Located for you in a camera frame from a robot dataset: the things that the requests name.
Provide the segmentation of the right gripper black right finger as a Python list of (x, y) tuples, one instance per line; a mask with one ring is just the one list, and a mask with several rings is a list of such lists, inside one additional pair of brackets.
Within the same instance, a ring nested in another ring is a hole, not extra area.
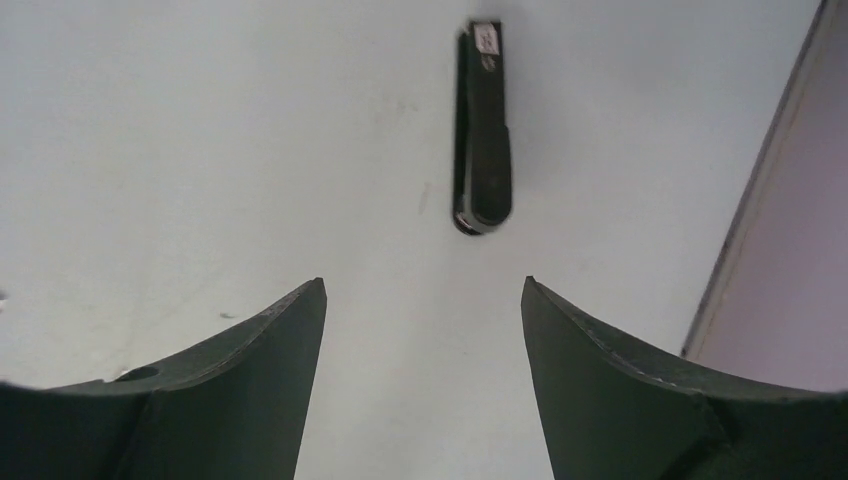
[(843, 479), (847, 396), (746, 379), (663, 351), (533, 278), (521, 298), (557, 479)]

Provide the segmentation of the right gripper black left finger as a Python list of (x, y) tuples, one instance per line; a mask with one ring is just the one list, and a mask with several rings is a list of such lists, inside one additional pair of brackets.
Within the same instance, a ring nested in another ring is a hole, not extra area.
[(321, 279), (118, 379), (1, 387), (5, 479), (291, 479), (327, 308)]

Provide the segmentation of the black stapler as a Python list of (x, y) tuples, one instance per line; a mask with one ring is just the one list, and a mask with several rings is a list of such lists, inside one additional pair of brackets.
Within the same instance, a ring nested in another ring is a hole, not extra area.
[(466, 235), (488, 234), (512, 204), (502, 23), (470, 19), (457, 38), (453, 222)]

